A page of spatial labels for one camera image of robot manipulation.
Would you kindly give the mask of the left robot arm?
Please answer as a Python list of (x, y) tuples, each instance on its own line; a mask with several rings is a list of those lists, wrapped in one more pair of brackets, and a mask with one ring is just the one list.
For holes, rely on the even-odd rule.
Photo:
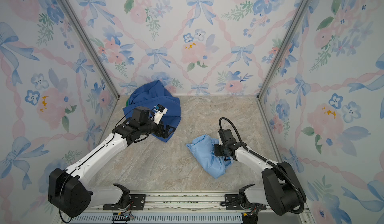
[(136, 107), (119, 120), (112, 133), (94, 150), (76, 163), (62, 170), (56, 168), (49, 175), (48, 201), (58, 208), (59, 215), (73, 219), (87, 208), (112, 205), (127, 210), (133, 205), (130, 190), (121, 184), (95, 189), (91, 179), (119, 152), (133, 143), (147, 139), (151, 134), (168, 138), (175, 127), (164, 124), (167, 108), (158, 104), (153, 109)]

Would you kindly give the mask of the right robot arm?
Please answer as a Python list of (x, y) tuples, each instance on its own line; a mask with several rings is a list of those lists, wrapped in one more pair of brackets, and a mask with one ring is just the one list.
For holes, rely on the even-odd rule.
[(214, 145), (214, 154), (225, 161), (234, 160), (248, 166), (263, 181), (263, 187), (254, 184), (239, 189), (236, 201), (225, 201), (228, 206), (239, 207), (255, 215), (263, 207), (282, 216), (286, 213), (301, 214), (307, 197), (293, 171), (286, 161), (276, 162), (256, 153), (240, 140), (236, 140), (230, 129), (219, 129), (220, 142)]

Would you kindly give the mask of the light blue cloth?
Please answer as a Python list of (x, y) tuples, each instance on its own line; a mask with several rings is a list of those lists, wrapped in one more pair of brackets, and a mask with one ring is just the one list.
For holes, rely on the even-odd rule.
[(219, 144), (217, 138), (212, 138), (204, 134), (195, 138), (191, 143), (186, 144), (186, 147), (202, 168), (214, 179), (218, 179), (232, 166), (234, 160), (225, 159), (222, 156), (215, 156), (215, 144)]

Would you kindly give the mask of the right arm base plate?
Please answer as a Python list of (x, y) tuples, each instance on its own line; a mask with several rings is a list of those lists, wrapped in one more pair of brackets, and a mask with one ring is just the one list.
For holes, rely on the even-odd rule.
[(261, 207), (261, 211), (265, 211), (267, 207), (261, 204), (251, 204), (245, 201), (245, 197), (239, 194), (225, 194), (225, 200), (220, 203), (227, 211), (246, 211), (252, 212)]

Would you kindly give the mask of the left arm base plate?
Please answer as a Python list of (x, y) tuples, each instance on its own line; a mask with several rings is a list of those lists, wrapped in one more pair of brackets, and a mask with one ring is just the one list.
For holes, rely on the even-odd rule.
[(103, 205), (103, 211), (143, 211), (146, 202), (145, 194), (129, 194), (123, 197), (123, 201), (117, 204)]

